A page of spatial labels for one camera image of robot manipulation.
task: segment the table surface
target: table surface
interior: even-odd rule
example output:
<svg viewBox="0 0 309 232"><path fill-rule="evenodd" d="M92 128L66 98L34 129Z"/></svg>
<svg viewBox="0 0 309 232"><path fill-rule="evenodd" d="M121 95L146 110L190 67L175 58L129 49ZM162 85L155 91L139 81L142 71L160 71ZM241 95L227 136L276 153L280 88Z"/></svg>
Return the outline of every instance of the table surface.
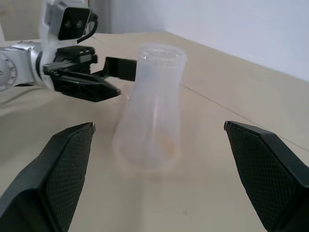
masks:
<svg viewBox="0 0 309 232"><path fill-rule="evenodd" d="M96 49L96 71L106 56L137 58L144 42L179 46L188 55L177 165L155 176L124 174L111 149L124 98L92 103L39 87L14 87L0 93L0 194L53 134L93 121L97 131L71 232L265 231L240 182L224 122L273 131L309 164L309 83L167 32L95 34L83 44Z"/></svg>

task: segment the transparent flask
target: transparent flask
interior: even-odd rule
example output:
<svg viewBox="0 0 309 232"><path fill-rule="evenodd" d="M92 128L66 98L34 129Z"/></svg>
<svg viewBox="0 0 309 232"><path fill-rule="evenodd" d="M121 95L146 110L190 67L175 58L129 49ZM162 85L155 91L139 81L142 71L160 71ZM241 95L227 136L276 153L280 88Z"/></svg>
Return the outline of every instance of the transparent flask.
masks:
<svg viewBox="0 0 309 232"><path fill-rule="evenodd" d="M179 87L186 61L174 46L140 46L135 85L112 141L114 154L130 168L159 171L180 155Z"/></svg>

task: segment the black cable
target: black cable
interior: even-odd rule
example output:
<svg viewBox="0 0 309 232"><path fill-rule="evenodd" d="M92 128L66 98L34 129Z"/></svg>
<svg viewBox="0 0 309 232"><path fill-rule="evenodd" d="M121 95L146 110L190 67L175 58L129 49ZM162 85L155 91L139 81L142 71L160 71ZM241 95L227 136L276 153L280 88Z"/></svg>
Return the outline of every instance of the black cable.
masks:
<svg viewBox="0 0 309 232"><path fill-rule="evenodd" d="M92 28L92 30L91 30L91 32L89 32L88 34L86 34L83 37L79 38L77 40L78 44L80 42L82 42L82 41L85 41L86 39L89 39L91 36L93 36L96 33L96 31L98 29L98 16L95 13L91 13L91 16L89 18L89 23L90 22L94 22L95 23L93 28Z"/></svg>

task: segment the white wall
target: white wall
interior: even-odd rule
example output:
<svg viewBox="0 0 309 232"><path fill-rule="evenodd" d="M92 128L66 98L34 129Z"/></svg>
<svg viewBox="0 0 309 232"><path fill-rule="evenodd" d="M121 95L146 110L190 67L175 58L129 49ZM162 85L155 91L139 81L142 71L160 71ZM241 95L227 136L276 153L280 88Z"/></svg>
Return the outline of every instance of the white wall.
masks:
<svg viewBox="0 0 309 232"><path fill-rule="evenodd" d="M309 81L309 0L112 0L112 32L167 30Z"/></svg>

